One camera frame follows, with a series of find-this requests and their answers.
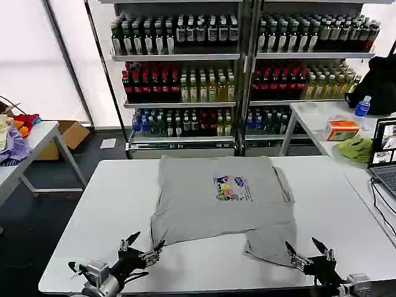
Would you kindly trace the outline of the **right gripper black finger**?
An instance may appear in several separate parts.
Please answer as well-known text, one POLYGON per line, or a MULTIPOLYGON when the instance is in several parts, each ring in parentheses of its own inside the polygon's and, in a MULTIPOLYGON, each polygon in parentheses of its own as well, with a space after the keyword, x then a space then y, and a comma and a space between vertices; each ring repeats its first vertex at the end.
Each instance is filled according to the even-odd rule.
POLYGON ((290 256, 291 264, 294 265, 297 269, 304 269, 306 266, 311 265, 311 260, 297 253, 288 241, 285 241, 285 246, 290 256))
POLYGON ((333 249, 328 249, 324 243, 314 237, 312 237, 312 241, 319 252, 326 258, 326 260, 335 262, 335 253, 333 249))

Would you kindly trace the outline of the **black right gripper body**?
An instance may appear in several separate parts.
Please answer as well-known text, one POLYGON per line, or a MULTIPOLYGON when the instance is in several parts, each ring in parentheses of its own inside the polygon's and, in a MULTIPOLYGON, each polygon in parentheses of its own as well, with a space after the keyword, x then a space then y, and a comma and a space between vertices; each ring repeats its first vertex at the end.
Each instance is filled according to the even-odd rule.
POLYGON ((326 256, 308 257, 308 264, 304 265, 304 274, 314 277, 315 282, 319 281, 324 286, 339 287, 344 280, 335 271, 337 261, 334 258, 328 259, 326 256))

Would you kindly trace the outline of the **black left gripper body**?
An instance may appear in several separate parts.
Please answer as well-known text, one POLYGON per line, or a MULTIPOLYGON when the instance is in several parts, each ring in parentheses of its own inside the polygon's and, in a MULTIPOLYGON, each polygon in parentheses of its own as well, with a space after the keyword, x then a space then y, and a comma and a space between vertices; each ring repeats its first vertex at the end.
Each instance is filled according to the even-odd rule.
POLYGON ((127 248, 126 251, 118 251, 118 261, 110 268, 110 275, 117 279, 127 279, 136 269, 144 270, 146 260, 144 253, 134 248, 127 248))

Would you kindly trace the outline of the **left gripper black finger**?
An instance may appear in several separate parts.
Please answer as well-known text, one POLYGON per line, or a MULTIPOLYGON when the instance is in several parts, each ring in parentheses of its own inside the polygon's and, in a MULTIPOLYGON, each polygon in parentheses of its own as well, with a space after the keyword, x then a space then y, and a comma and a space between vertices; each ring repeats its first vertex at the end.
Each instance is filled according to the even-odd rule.
POLYGON ((157 247, 155 247, 152 251, 143 253, 140 255, 140 258, 146 263, 146 264, 155 264, 160 260, 160 253, 162 252, 162 249, 164 247, 165 240, 161 241, 157 247))
POLYGON ((129 247, 134 243, 134 241, 139 237, 140 231, 131 234, 127 239, 122 239, 119 245, 119 251, 127 251, 129 247))

